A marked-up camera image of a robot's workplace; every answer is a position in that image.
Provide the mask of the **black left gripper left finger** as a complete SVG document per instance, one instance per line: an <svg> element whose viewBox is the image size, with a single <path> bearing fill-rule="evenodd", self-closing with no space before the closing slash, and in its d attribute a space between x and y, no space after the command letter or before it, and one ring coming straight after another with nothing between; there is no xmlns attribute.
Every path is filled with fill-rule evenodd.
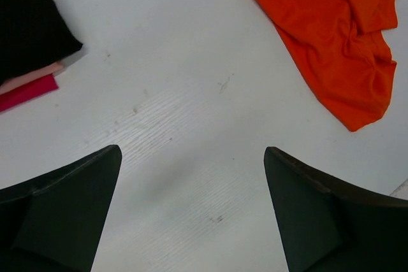
<svg viewBox="0 0 408 272"><path fill-rule="evenodd" d="M121 162L109 145L1 189L1 271L90 271Z"/></svg>

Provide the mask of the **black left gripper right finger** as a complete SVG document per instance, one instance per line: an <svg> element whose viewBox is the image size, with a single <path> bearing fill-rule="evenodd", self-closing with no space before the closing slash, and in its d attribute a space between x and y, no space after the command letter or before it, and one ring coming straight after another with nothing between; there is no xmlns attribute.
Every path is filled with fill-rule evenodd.
<svg viewBox="0 0 408 272"><path fill-rule="evenodd" d="M406 271L407 201L355 186L276 147L265 174L290 271Z"/></svg>

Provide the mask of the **orange t shirt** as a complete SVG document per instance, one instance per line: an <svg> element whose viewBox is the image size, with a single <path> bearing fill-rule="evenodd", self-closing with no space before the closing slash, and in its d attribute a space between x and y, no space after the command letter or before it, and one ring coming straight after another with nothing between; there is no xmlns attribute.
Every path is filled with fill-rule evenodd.
<svg viewBox="0 0 408 272"><path fill-rule="evenodd" d="M396 0L256 0L317 100L349 131L381 119L396 62Z"/></svg>

